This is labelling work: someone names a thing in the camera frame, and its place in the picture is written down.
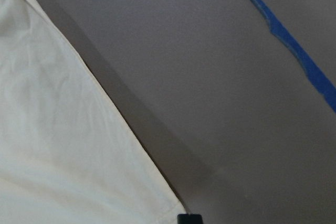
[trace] gray surface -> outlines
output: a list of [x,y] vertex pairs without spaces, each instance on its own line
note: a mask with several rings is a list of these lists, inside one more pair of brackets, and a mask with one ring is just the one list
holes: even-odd
[[[334,223],[336,116],[249,0],[38,0],[192,212]],[[334,0],[265,0],[336,83]]]

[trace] wrinkled fabric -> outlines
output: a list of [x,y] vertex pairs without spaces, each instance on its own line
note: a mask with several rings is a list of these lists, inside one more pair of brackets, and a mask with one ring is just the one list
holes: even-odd
[[0,223],[176,223],[181,203],[35,0],[0,0]]

